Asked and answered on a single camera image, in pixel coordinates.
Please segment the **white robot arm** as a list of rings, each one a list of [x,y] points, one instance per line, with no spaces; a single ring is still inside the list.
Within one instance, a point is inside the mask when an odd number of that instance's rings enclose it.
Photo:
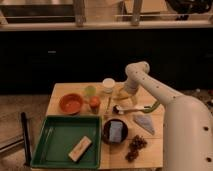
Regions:
[[[145,61],[128,64],[124,89],[142,86],[164,107],[162,171],[213,171],[213,115],[199,99],[148,75]]]

